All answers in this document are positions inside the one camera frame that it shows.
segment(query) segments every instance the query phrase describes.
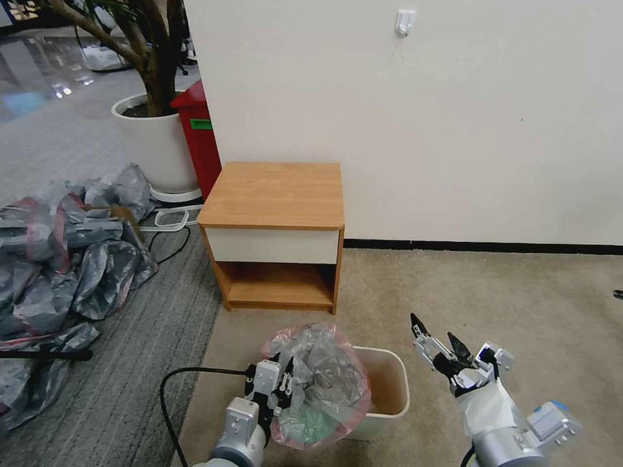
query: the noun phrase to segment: potted plant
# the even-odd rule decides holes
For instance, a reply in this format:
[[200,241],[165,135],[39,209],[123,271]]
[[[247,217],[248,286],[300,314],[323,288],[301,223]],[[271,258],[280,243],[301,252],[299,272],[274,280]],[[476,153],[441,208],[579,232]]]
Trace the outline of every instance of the potted plant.
[[[145,93],[115,103],[111,111],[133,161],[143,170],[152,194],[181,202],[201,195],[184,132],[170,102],[184,41],[182,0],[49,0],[63,17],[95,36],[129,62]],[[98,20],[110,14],[125,38],[113,37]]]

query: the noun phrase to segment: pink-rimmed plastic bag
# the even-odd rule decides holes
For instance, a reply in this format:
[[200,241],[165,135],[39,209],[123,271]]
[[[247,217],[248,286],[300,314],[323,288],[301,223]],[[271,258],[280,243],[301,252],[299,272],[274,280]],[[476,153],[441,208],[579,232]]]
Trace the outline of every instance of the pink-rimmed plastic bag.
[[292,404],[271,424],[273,439],[312,449],[348,436],[371,405],[368,375],[348,339],[334,323],[281,329],[262,347],[266,358],[294,357]]

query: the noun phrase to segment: white drawer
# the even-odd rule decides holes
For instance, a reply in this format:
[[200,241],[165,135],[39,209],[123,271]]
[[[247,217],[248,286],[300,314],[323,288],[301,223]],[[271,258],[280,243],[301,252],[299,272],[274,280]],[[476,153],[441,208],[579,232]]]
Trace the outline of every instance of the white drawer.
[[339,230],[206,228],[214,259],[336,264]]

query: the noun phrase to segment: soil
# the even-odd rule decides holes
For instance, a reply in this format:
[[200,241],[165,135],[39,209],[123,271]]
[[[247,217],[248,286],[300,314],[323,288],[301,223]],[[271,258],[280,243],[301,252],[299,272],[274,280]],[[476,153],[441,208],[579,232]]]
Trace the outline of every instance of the soil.
[[130,107],[121,115],[132,118],[147,118],[147,104],[139,104],[136,107]]

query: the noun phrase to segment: white planter pot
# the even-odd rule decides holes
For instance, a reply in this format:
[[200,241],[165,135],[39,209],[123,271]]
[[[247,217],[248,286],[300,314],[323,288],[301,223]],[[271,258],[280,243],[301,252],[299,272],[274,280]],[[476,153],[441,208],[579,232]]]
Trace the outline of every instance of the white planter pot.
[[130,161],[136,162],[154,198],[184,202],[201,196],[179,115],[165,117],[124,117],[130,107],[147,102],[145,94],[123,99],[110,111],[117,118]]

